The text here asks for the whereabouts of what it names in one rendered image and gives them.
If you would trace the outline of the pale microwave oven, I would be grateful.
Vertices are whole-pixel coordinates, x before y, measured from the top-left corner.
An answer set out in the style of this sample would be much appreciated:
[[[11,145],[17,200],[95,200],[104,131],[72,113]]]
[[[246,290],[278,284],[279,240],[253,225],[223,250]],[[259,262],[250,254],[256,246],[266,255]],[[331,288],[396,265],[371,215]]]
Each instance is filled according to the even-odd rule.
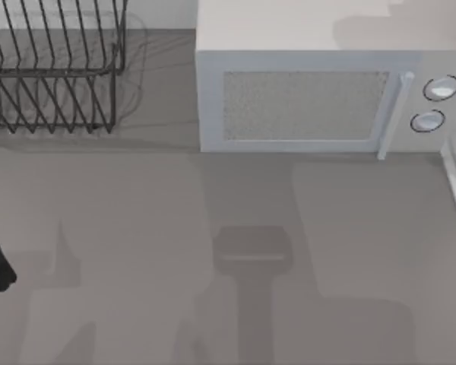
[[[420,62],[390,153],[434,153],[456,125],[456,94],[433,102],[425,84],[456,77],[456,0],[199,0],[199,51],[404,51]],[[439,110],[444,125],[416,133],[410,120]]]

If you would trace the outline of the pale microwave door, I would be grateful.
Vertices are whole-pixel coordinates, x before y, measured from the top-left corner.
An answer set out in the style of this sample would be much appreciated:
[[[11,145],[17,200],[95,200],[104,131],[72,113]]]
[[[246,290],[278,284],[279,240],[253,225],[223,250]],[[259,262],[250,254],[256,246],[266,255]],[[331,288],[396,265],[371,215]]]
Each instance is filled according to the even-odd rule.
[[[199,51],[203,152],[374,153],[401,76],[404,51]]]

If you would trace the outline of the small microwave knob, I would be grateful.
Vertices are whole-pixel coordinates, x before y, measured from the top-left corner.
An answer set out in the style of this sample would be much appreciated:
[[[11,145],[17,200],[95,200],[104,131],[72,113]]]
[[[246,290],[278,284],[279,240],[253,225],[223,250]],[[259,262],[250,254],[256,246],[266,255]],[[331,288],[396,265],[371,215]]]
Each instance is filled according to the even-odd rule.
[[[445,123],[445,114],[437,109],[418,113],[410,120],[410,127],[416,133],[430,133],[440,129]]]

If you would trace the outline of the large microwave knob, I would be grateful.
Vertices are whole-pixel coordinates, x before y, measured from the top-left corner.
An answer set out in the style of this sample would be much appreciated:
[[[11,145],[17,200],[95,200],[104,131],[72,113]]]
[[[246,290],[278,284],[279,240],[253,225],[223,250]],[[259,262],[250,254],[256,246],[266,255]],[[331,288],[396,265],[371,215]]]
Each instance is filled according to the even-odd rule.
[[[440,102],[456,94],[456,77],[446,75],[429,80],[423,88],[423,96],[430,101]]]

